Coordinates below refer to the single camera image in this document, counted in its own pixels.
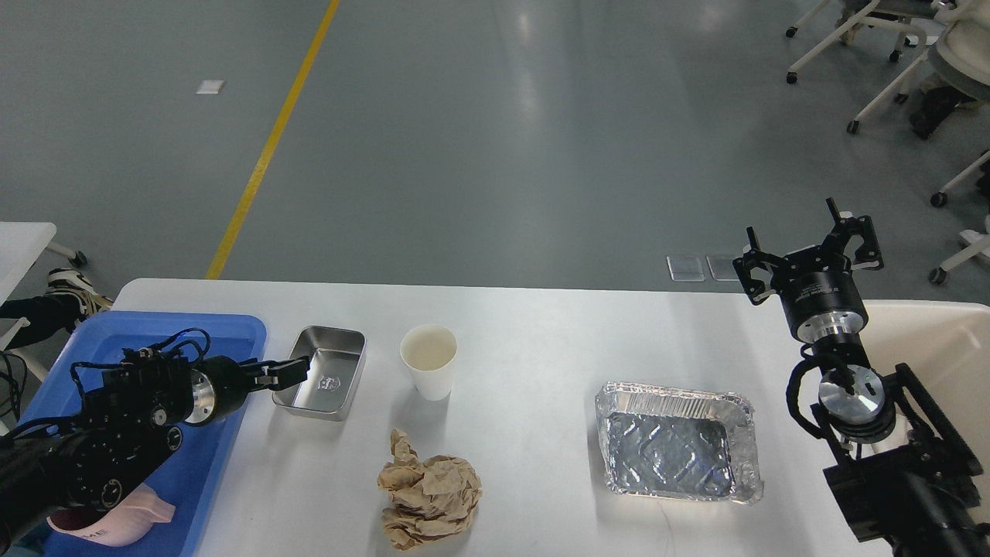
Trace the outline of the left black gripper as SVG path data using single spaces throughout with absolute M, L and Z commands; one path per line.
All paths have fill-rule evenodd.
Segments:
M 185 422 L 190 426 L 208 426 L 240 409 L 251 392 L 258 389 L 285 391 L 304 383 L 309 371 L 308 357 L 262 362 L 208 357 L 195 366 L 190 376 L 193 406 Z

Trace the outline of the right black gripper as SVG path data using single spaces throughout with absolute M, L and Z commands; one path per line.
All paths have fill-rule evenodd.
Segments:
M 852 272 L 885 267 L 869 215 L 857 217 L 839 211 L 831 197 L 826 205 L 832 229 L 819 248 L 777 256 L 763 251 L 756 230 L 746 227 L 747 244 L 732 260 L 749 302 L 760 306 L 778 293 L 792 337 L 806 344 L 838 333 L 862 331 L 869 323 L 869 314 Z

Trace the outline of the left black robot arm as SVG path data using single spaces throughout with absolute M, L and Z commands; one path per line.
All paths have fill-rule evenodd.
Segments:
M 252 392 L 303 383 L 304 357 L 237 362 L 211 356 L 211 337 L 187 328 L 120 362 L 74 362 L 81 408 L 36 417 L 2 437 L 2 550 L 47 516 L 120 507 L 183 444 L 183 425 L 204 427 L 243 408 Z

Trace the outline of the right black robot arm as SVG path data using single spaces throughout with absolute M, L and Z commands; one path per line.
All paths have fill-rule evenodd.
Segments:
M 826 205 L 832 227 L 819 244 L 775 255 L 749 227 L 732 262 L 754 306 L 779 297 L 801 344 L 789 416 L 828 444 L 824 478 L 859 542 L 881 539 L 895 556 L 986 556 L 988 525 L 970 514 L 981 503 L 976 452 L 908 364 L 883 376 L 864 348 L 869 313 L 853 274 L 884 267 L 873 222 Z

